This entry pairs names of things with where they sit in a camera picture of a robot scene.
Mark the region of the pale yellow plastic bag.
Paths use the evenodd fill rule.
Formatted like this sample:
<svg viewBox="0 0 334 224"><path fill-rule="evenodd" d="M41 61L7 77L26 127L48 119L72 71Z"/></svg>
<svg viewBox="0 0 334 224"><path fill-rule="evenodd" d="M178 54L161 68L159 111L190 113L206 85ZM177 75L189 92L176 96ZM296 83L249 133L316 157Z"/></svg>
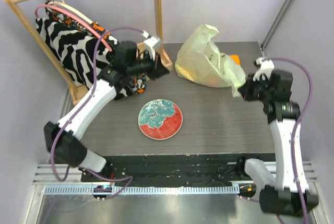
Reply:
<svg viewBox="0 0 334 224"><path fill-rule="evenodd" d="M208 77L219 77L221 88L230 87L232 96L240 97L237 89L245 84L246 74L230 55L220 52L212 41L218 33L219 30L211 25L197 27L177 53L174 64L176 73L204 86L207 86Z"/></svg>

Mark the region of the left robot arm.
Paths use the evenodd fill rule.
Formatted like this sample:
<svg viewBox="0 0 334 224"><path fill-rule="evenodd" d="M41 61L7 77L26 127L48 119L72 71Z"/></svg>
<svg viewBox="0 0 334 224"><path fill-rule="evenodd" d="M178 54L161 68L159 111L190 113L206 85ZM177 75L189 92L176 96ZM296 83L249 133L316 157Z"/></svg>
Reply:
<svg viewBox="0 0 334 224"><path fill-rule="evenodd" d="M111 63L99 72L93 86L80 102L57 123L46 123L44 136L52 161L58 160L71 167L93 171L93 176L101 182L110 178L111 168L107 166L107 160L87 149L80 139L92 120L127 87L133 76L146 74L155 79L169 73L157 52L161 43L160 38L150 36L144 41L142 53L138 52L135 42L118 43Z"/></svg>

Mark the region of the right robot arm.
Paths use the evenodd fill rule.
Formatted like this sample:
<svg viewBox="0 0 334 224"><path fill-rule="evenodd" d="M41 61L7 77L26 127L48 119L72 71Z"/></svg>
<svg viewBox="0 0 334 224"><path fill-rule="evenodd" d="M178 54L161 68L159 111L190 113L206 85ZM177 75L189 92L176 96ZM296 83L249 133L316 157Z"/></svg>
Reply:
<svg viewBox="0 0 334 224"><path fill-rule="evenodd" d="M235 168L243 180L257 186L262 212L305 218L318 204L304 173L299 133L301 110L290 100L293 76L283 70L249 74L238 91L245 101L260 101L275 144L276 173L272 175L260 159L248 158Z"/></svg>

